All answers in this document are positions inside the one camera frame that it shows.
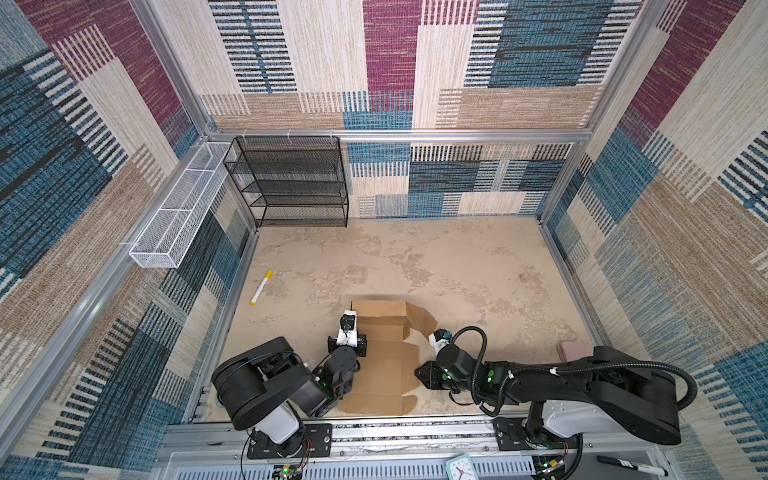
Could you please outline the brown cardboard box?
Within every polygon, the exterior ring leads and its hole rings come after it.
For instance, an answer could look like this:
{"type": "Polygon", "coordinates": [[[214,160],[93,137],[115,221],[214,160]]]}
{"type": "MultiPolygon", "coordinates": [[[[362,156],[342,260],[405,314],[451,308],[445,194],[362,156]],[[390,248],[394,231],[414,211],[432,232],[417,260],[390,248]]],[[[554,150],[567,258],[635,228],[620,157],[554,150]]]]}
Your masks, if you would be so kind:
{"type": "Polygon", "coordinates": [[[405,300],[353,300],[358,331],[367,338],[367,353],[359,359],[351,391],[338,403],[346,414],[403,416],[418,403],[412,394],[420,382],[420,345],[408,341],[411,333],[428,337],[437,329],[436,319],[424,308],[405,300]]]}

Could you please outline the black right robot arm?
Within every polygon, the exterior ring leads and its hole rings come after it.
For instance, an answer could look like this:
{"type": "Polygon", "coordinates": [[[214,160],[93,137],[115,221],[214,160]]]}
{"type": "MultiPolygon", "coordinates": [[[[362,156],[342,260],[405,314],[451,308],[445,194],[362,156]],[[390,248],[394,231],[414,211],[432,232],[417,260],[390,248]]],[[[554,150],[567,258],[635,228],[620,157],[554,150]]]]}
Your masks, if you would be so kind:
{"type": "Polygon", "coordinates": [[[485,361],[449,343],[414,376],[429,390],[469,393],[490,418],[507,405],[528,405],[523,432],[535,444],[620,427],[650,443],[678,445],[679,414],[698,394],[683,369],[608,346],[571,362],[530,365],[485,361]]]}

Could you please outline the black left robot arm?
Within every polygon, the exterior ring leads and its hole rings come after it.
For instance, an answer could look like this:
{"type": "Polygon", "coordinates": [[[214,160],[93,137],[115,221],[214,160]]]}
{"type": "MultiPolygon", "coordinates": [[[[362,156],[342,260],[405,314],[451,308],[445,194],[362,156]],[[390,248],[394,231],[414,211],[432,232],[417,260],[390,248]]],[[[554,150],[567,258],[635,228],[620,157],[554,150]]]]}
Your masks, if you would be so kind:
{"type": "Polygon", "coordinates": [[[367,338],[329,339],[329,356],[309,369],[284,337],[277,337],[220,364],[211,376],[218,402],[238,431],[254,428],[282,448],[298,447],[304,425],[297,410],[319,418],[352,390],[367,338]]]}

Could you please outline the small teal clock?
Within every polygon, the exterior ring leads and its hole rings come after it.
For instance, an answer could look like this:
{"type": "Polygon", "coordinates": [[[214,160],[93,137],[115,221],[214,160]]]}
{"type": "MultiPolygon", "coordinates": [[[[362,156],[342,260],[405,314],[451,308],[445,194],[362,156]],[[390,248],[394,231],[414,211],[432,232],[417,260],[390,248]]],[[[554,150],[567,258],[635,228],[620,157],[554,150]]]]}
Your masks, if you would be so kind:
{"type": "Polygon", "coordinates": [[[477,473],[469,454],[451,458],[445,462],[445,471],[449,480],[478,480],[477,473]]]}

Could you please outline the yellow white marker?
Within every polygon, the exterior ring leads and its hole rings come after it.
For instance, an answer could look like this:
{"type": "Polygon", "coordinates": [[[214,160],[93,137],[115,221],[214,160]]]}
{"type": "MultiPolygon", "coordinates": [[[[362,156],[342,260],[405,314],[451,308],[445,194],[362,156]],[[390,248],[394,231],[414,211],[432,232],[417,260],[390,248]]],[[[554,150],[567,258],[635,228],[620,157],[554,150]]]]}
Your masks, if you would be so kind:
{"type": "Polygon", "coordinates": [[[267,283],[269,282],[272,276],[273,276],[273,270],[269,269],[264,275],[264,277],[262,278],[261,282],[259,283],[257,289],[255,290],[254,294],[252,295],[249,301],[251,306],[254,306],[256,304],[256,302],[258,301],[260,295],[262,294],[264,288],[266,287],[267,283]]]}

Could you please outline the pink eraser block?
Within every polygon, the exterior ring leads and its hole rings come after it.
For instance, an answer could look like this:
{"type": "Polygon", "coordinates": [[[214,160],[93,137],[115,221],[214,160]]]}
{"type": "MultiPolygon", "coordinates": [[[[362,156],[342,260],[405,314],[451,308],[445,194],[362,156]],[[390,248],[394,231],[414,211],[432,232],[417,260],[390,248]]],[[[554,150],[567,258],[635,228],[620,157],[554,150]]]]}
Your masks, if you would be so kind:
{"type": "Polygon", "coordinates": [[[557,345],[557,353],[561,362],[572,362],[593,354],[594,346],[588,342],[563,340],[557,345]]]}

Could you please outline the black marker pen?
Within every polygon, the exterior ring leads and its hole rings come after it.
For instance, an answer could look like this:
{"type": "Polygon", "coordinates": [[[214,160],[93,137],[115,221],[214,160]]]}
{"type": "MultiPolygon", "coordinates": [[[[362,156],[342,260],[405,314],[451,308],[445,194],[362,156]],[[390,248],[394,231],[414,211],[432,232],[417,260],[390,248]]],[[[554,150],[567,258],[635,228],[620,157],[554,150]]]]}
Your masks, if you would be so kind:
{"type": "Polygon", "coordinates": [[[630,460],[615,458],[615,457],[609,457],[604,455],[598,455],[596,457],[597,461],[599,463],[605,464],[605,465],[611,465],[619,468],[625,468],[629,470],[634,470],[640,473],[648,474],[648,475],[654,475],[658,477],[668,477],[669,472],[662,467],[652,466],[645,463],[639,463],[634,462],[630,460]]]}

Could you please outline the aluminium mounting rail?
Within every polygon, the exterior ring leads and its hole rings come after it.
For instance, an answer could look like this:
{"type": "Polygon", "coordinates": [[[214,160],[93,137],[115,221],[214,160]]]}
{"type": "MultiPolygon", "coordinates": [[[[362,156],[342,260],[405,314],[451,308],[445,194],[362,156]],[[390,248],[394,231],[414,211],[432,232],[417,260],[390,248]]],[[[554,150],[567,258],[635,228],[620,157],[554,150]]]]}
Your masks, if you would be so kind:
{"type": "Polygon", "coordinates": [[[447,463],[468,457],[481,479],[620,479],[639,472],[599,462],[610,456],[667,468],[656,446],[626,433],[587,434],[582,445],[532,447],[481,414],[330,419],[309,457],[249,458],[252,439],[224,423],[168,428],[153,479],[449,479],[447,463]]]}

